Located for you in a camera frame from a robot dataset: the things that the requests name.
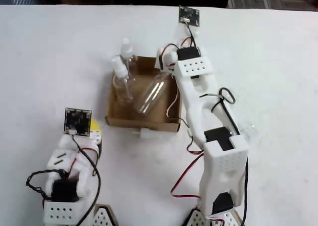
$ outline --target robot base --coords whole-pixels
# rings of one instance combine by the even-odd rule
[[[224,214],[217,214],[215,219],[223,219],[224,226],[240,226],[241,224],[241,219],[235,210],[231,210]],[[222,221],[208,220],[197,208],[195,208],[191,210],[182,226],[222,226]]]

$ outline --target black wire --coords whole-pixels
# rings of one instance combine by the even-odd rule
[[[171,119],[171,120],[173,120],[173,119],[182,120],[182,122],[184,122],[184,124],[185,124],[188,128],[190,128],[190,126],[187,124],[187,122],[186,122],[183,118],[169,118],[169,119]]]
[[[40,170],[40,171],[36,171],[36,172],[32,173],[32,174],[28,177],[28,179],[26,180],[25,185],[28,186],[28,187],[30,187],[32,190],[36,191],[37,193],[40,193],[40,194],[42,195],[42,197],[43,197],[44,200],[50,200],[51,197],[47,196],[47,194],[44,192],[44,190],[42,190],[41,187],[35,187],[35,186],[31,185],[30,181],[31,181],[31,179],[33,178],[33,176],[35,176],[35,175],[44,174],[44,173],[51,173],[51,172],[56,172],[56,173],[58,173],[58,174],[60,175],[60,178],[61,178],[61,179],[67,178],[68,175],[69,175],[66,171],[61,170],[61,169],[59,169],[59,170],[57,170],[57,169],[52,169],[52,170]]]
[[[189,32],[190,32],[190,36],[191,36],[190,46],[192,45],[192,42],[193,42],[194,46],[197,46],[197,44],[195,43],[195,40],[194,40],[194,36],[192,35],[192,31],[191,31],[191,29],[190,29],[189,23],[186,22],[185,25],[187,26],[187,28],[188,28],[188,30],[189,30]]]
[[[222,91],[225,90],[229,96],[232,98],[232,101],[229,101],[228,99],[226,99],[223,95],[222,95]],[[204,97],[204,96],[216,96],[215,94],[204,94],[200,97]],[[211,112],[213,112],[213,110],[215,109],[215,107],[218,105],[218,104],[221,104],[225,114],[227,115],[229,121],[231,122],[236,134],[240,135],[240,131],[236,125],[236,123],[234,122],[233,118],[231,117],[230,113],[228,112],[226,106],[225,106],[225,103],[224,103],[224,100],[226,102],[228,102],[229,104],[234,104],[236,102],[234,96],[232,95],[232,93],[227,89],[227,88],[220,88],[219,90],[219,101],[212,107],[211,109]],[[244,216],[243,216],[243,220],[242,220],[242,223],[241,223],[241,226],[244,226],[245,224],[245,221],[246,221],[246,216],[247,216],[247,185],[248,185],[248,159],[246,161],[246,167],[245,167],[245,183],[244,183],[244,194],[245,194],[245,198],[244,198]]]
[[[83,217],[80,219],[80,221],[75,225],[75,226],[79,226],[81,225],[81,223],[83,223],[83,221],[87,218],[87,216],[89,215],[89,213],[93,210],[96,202],[97,202],[97,199],[98,199],[98,196],[99,196],[99,192],[100,192],[100,187],[101,187],[101,178],[100,178],[100,174],[99,174],[99,171],[95,165],[95,163],[92,161],[92,159],[86,154],[86,152],[80,147],[80,145],[75,141],[74,139],[74,135],[72,135],[72,140],[75,142],[76,146],[78,147],[80,153],[82,153],[86,158],[87,160],[89,161],[89,163],[93,166],[96,174],[97,174],[97,177],[98,177],[98,188],[97,188],[97,193],[96,193],[96,196],[95,196],[95,199],[93,201],[93,203],[91,204],[91,206],[89,207],[89,209],[87,210],[87,212],[83,215]]]
[[[99,161],[99,155],[97,156],[97,160],[96,160],[96,164],[95,164],[96,167],[97,167],[98,161]],[[96,171],[95,170],[93,171],[93,176],[96,176]]]

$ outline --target hole pattern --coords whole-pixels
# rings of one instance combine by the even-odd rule
[[[217,218],[222,218],[225,221],[225,226],[239,226],[239,224],[235,221],[232,214],[230,212],[227,212],[226,214],[222,216],[218,216]],[[187,223],[187,226],[204,226],[207,220],[204,218],[204,216],[199,211],[194,211],[193,214],[190,217],[189,222]],[[212,221],[211,226],[221,226],[221,221]]]
[[[71,218],[72,218],[72,216],[61,215],[61,214],[60,214],[60,208],[59,208],[59,207],[56,207],[56,208],[51,207],[50,210],[51,210],[52,213],[53,213],[53,214],[50,215],[50,218],[57,218],[57,219],[59,219],[59,218],[63,218],[63,219],[69,218],[69,219],[71,219]]]
[[[112,225],[108,214],[105,209],[101,208],[97,211],[97,214],[94,217],[93,226],[108,226]]]
[[[195,67],[196,67],[198,64],[199,64],[199,65],[202,65],[202,64],[203,64],[203,61],[196,61],[196,62],[194,62],[194,63],[183,64],[183,66],[184,66],[184,67],[187,67],[187,66],[191,66],[191,67],[192,67],[192,66],[195,66]],[[197,67],[197,68],[195,68],[195,69],[192,69],[192,68],[191,68],[191,69],[187,69],[186,72],[189,73],[189,72],[193,72],[193,71],[195,71],[195,70],[198,70],[198,71],[199,71],[199,70],[201,70],[201,68],[202,68],[202,69],[205,69],[205,66]]]

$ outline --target bottle cap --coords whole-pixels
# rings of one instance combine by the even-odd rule
[[[123,58],[130,58],[133,56],[133,46],[128,38],[123,39],[123,43],[121,45],[120,54]]]
[[[118,78],[124,78],[128,76],[128,70],[123,61],[121,60],[120,56],[114,56],[111,59],[111,65],[115,71],[115,75]]]

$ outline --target robotic arm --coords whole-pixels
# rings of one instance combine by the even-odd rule
[[[242,204],[248,144],[228,108],[234,103],[226,88],[219,88],[209,59],[197,47],[157,54],[155,68],[175,76],[194,142],[204,150],[199,208],[205,215],[224,214]],[[202,126],[203,109],[219,120],[212,129]]]

